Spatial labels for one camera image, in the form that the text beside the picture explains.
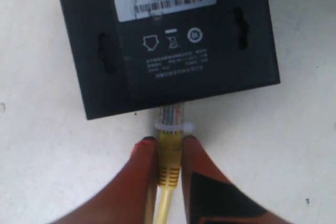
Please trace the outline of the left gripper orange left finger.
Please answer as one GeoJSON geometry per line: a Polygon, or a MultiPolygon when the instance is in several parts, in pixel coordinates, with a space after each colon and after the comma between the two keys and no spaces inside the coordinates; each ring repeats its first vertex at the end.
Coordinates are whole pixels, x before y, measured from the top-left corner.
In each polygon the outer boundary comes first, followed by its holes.
{"type": "Polygon", "coordinates": [[[115,178],[56,223],[152,223],[159,176],[157,141],[137,142],[115,178]]]}

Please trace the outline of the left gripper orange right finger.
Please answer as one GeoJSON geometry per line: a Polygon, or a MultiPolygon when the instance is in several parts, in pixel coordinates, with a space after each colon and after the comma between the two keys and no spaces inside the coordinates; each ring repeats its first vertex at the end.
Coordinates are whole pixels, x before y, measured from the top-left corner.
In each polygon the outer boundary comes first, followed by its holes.
{"type": "Polygon", "coordinates": [[[187,223],[287,223],[236,187],[194,136],[183,139],[182,188],[187,223]]]}

